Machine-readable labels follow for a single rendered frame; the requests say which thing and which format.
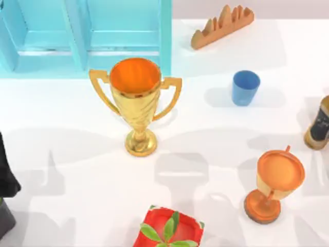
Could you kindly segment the blue cup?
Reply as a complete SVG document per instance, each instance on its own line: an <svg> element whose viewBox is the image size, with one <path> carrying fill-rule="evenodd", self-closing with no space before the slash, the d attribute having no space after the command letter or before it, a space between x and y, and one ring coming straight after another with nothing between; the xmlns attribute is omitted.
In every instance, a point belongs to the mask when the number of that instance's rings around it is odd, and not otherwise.
<svg viewBox="0 0 329 247"><path fill-rule="evenodd" d="M248 106L253 100L259 86L260 77L250 70L241 70L234 74L232 101L238 106Z"/></svg>

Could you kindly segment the green leafy plant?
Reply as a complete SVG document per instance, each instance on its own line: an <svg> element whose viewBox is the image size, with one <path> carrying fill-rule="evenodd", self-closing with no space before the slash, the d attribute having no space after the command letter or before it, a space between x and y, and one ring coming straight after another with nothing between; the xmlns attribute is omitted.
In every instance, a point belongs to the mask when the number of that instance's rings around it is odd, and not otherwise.
<svg viewBox="0 0 329 247"><path fill-rule="evenodd" d="M178 224L179 213L175 211L163 227L163 237L160 237L155 229L146 223L140 224L140 231L145 237L156 242L155 247L198 247L198 243L193 240L178 240L170 242L171 238L177 231Z"/></svg>

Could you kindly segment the black and gold bottle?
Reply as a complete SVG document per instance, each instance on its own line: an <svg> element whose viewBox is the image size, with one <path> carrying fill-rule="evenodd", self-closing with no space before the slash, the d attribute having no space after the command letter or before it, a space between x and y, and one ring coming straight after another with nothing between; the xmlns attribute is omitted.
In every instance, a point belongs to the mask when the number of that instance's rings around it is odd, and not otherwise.
<svg viewBox="0 0 329 247"><path fill-rule="evenodd" d="M321 100L317 116L304 135L304 142L314 150L323 149L329 142L329 95Z"/></svg>

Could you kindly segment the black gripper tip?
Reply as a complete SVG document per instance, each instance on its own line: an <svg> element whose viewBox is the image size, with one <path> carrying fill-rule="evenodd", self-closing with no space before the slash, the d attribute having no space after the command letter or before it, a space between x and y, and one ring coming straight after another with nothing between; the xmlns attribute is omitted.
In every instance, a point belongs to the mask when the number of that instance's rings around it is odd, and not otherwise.
<svg viewBox="0 0 329 247"><path fill-rule="evenodd" d="M21 185L9 166L0 132L0 198L13 198L19 191L21 191Z"/></svg>

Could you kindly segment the light blue rack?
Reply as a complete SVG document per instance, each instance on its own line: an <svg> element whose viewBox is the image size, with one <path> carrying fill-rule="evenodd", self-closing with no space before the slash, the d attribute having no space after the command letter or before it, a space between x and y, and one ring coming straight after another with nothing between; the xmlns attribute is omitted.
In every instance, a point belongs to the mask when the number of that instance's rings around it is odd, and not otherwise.
<svg viewBox="0 0 329 247"><path fill-rule="evenodd" d="M0 78L85 78L143 57L171 74L172 0L0 0Z"/></svg>

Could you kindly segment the red square plant pot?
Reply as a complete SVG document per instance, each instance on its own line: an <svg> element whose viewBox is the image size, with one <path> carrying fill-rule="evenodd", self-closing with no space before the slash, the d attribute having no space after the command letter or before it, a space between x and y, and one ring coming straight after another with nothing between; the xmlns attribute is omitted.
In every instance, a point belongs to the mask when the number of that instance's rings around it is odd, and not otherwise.
<svg viewBox="0 0 329 247"><path fill-rule="evenodd" d="M133 247L199 247L204 227L183 213L152 205Z"/></svg>

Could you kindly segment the sliced brown bread loaf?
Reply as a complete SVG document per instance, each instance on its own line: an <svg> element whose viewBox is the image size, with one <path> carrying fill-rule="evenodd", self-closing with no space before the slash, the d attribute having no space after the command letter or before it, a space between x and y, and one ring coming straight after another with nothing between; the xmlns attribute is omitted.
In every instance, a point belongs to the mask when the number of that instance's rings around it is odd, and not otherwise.
<svg viewBox="0 0 329 247"><path fill-rule="evenodd" d="M231 10L229 5L225 5L219 17L208 19L204 29L194 33L191 47L194 50L201 49L250 25L253 21L254 12L251 9L238 5Z"/></svg>

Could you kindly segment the tall gold trophy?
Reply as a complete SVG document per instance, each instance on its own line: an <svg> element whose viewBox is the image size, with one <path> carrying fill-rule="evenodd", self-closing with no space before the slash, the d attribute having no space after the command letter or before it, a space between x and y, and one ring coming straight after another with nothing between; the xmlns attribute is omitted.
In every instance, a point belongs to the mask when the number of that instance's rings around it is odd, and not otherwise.
<svg viewBox="0 0 329 247"><path fill-rule="evenodd" d="M101 100L132 127L125 148L133 156L144 157L157 148L156 135L148 129L151 122L166 116L176 105L182 79L162 78L160 68L145 58L124 59L111 69L91 69L91 83ZM156 113L160 91L175 87L169 105Z"/></svg>

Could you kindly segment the small orange trophy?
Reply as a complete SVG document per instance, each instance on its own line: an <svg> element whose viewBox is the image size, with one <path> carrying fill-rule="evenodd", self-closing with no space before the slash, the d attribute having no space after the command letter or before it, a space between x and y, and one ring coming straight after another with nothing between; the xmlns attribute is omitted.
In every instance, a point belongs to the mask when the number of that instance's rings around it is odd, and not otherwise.
<svg viewBox="0 0 329 247"><path fill-rule="evenodd" d="M274 222L281 213L280 201L302 185L305 170L300 160L284 150L270 150L257 162L257 189L244 200L247 216L259 224Z"/></svg>

